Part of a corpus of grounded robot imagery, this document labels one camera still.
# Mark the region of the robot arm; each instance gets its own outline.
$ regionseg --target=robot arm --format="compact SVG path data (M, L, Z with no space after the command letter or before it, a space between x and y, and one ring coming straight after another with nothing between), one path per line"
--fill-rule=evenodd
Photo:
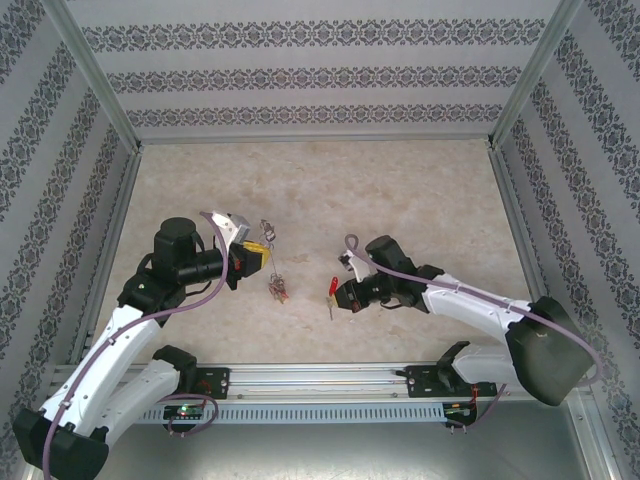
M250 227L243 217L214 213L213 221L222 232L228 252L226 281L235 290L241 278L266 264L269 249L245 241ZM38 412L23 409L13 422L25 460L42 468L45 437L63 405L65 410L51 445L51 473L60 480L93 479L106 461L109 448L142 413L174 392L191 393L196 358L166 346L156 352L134 380L113 394L140 351L160 332L168 315L140 323L117 340L110 337L145 315L179 306L188 296L188 286L219 278L222 271L223 255L215 240L214 247L205 250L191 220L164 221L154 237L153 253L144 257L136 274L125 283L118 307L85 359ZM65 403L67 389L106 341L111 346L97 357L72 400Z
M463 381L519 384L533 397L548 405L559 405L593 365L589 353L564 335L511 311L513 307L536 313L547 320L579 335L575 325L555 300L542 297L536 302L510 300L466 285L444 270L431 265L415 267L398 243L389 236L373 240L365 248L376 264L431 280L426 285L404 280L384 272L371 274L369 264L347 251L339 260L356 279L344 283L335 293L338 307L358 312L373 301L384 308L401 306L416 308L424 313L446 315L461 320L501 342L501 346L458 344L453 358L449 355L456 378ZM440 287L438 283L453 284L456 290ZM500 308L489 299L507 303ZM395 299L397 305L388 306Z

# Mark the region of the yellow object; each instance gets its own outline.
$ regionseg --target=yellow object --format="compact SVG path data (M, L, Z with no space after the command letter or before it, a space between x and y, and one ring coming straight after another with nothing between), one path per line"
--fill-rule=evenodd
M255 242L244 242L242 246L250 252L261 253L262 265L260 265L260 268L264 268L264 266L269 261L269 257L271 256L271 250L269 250L269 247L265 247L264 245Z

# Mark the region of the patterned wallpaper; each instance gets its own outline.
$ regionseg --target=patterned wallpaper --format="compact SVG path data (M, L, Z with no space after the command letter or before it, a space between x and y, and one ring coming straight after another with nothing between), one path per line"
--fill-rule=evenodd
M545 287L603 358L595 396L625 479L640 478L639 19L585 2L503 145Z
M0 0L0 478L67 363L129 152L37 0Z
M68 5L138 134L153 140L488 134L557 3Z

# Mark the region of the marble floor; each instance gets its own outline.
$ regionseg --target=marble floor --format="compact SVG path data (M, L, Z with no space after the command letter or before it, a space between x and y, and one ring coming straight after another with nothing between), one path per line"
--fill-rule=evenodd
M347 233L363 245L389 234L416 265L528 298L482 140L158 145L144 150L98 331L163 220L193 219L210 247L200 210L243 215L253 240L261 219L273 224L290 299L270 295L269 265L171 317L139 362L165 344L200 362L301 363L435 360L458 340L493 343L457 320L377 304L330 321L331 278L351 278L337 261Z

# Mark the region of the beige floor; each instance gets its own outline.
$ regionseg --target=beige floor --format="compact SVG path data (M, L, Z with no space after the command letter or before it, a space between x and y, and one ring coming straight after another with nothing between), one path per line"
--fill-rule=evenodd
M378 305L356 315L325 304L331 277L351 278L336 257L346 233L363 245L389 234L416 265L528 298L484 143L475 141L211 144L146 147L98 331L122 285L172 216L210 228L201 209L235 212L276 229L275 259L291 299L268 292L270 270L204 307L172 317L140 355L165 344L201 362L369 362L437 359L458 340L491 342L446 317Z

